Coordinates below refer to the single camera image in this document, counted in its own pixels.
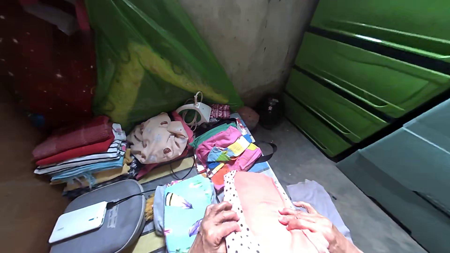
gray floor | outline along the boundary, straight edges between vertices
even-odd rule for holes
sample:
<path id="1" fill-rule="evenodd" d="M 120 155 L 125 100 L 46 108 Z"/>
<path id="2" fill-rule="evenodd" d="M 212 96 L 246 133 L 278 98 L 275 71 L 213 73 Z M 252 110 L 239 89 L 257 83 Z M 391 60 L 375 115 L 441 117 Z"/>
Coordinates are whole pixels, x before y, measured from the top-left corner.
<path id="1" fill-rule="evenodd" d="M 277 144 L 278 152 L 269 163 L 285 190 L 287 185 L 309 179 L 336 198 L 334 205 L 362 251 L 426 252 L 290 122 L 284 120 L 271 131 L 257 126 L 252 134 L 256 140 Z"/>

hand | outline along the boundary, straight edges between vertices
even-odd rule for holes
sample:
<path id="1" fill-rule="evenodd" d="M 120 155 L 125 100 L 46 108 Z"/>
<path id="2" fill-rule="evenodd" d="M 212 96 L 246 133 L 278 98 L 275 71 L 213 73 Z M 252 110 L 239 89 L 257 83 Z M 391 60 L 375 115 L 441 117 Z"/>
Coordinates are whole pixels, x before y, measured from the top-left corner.
<path id="1" fill-rule="evenodd" d="M 280 210 L 279 213 L 284 216 L 279 221 L 286 225 L 287 230 L 308 229 L 311 232 L 320 233 L 329 242 L 330 253 L 362 252 L 348 241 L 329 219 L 320 215 L 310 204 L 305 202 L 294 202 L 293 204 L 306 209 L 307 212 L 289 208 Z"/>
<path id="2" fill-rule="evenodd" d="M 224 237 L 234 231 L 241 231 L 236 212 L 228 202 L 206 207 L 205 216 L 189 253 L 225 253 Z"/>

green plastic sheet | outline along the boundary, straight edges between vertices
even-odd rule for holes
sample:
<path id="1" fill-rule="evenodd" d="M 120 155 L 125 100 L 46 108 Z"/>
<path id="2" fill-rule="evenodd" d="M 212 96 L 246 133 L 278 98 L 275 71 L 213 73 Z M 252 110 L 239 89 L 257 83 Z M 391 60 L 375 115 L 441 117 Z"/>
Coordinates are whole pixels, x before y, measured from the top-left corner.
<path id="1" fill-rule="evenodd" d="M 129 130 L 202 91 L 243 106 L 233 84 L 177 0 L 86 0 L 95 31 L 95 114 Z"/>

beige patterned cloth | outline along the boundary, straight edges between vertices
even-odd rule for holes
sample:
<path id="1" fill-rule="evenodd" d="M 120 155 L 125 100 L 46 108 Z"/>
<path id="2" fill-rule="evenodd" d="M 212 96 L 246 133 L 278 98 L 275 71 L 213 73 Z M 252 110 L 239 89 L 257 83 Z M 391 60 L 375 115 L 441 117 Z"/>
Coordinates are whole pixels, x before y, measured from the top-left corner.
<path id="1" fill-rule="evenodd" d="M 188 135 L 179 121 L 171 121 L 167 113 L 161 113 L 136 126 L 127 136 L 131 153 L 141 163 L 170 161 L 183 153 Z"/>

finger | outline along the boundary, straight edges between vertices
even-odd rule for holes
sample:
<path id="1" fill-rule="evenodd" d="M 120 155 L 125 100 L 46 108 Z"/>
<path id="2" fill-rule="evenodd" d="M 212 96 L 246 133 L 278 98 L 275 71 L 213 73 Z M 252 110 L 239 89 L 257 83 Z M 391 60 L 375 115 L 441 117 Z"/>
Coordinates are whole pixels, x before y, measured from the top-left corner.
<path id="1" fill-rule="evenodd" d="M 225 221 L 238 221 L 239 217 L 235 211 L 222 211 L 214 216 L 214 222 L 223 223 Z"/>
<path id="2" fill-rule="evenodd" d="M 235 231 L 241 231 L 239 224 L 235 221 L 226 221 L 217 226 L 217 237 L 223 238 Z"/>
<path id="3" fill-rule="evenodd" d="M 282 215 L 295 215 L 296 211 L 289 209 L 289 208 L 283 208 L 281 210 L 278 210 L 278 212 Z"/>
<path id="4" fill-rule="evenodd" d="M 294 215 L 285 215 L 278 220 L 281 224 L 287 225 L 289 222 L 296 220 L 296 219 L 297 218 Z"/>
<path id="5" fill-rule="evenodd" d="M 313 222 L 313 223 L 319 223 L 321 220 L 321 217 L 316 216 L 315 214 L 310 214 L 307 212 L 303 213 L 297 213 L 296 215 L 297 219 L 302 219 L 305 221 Z"/>
<path id="6" fill-rule="evenodd" d="M 294 202 L 293 203 L 294 206 L 299 207 L 299 208 L 304 208 L 308 211 L 308 213 L 312 213 L 312 214 L 316 214 L 317 211 L 309 204 L 303 201 L 298 201 L 298 202 Z"/>
<path id="7" fill-rule="evenodd" d="M 220 204 L 214 205 L 211 209 L 211 213 L 218 214 L 222 211 L 231 210 L 232 207 L 233 207 L 233 205 L 230 202 L 224 201 Z"/>
<path id="8" fill-rule="evenodd" d="M 311 232 L 318 232 L 320 230 L 320 226 L 316 223 L 305 221 L 302 219 L 295 219 L 288 223 L 286 226 L 287 230 L 294 230 L 294 229 L 308 229 Z"/>
<path id="9" fill-rule="evenodd" d="M 211 213 L 212 208 L 215 206 L 215 204 L 210 204 L 206 207 L 205 210 L 205 217 L 209 215 L 209 213 Z"/>

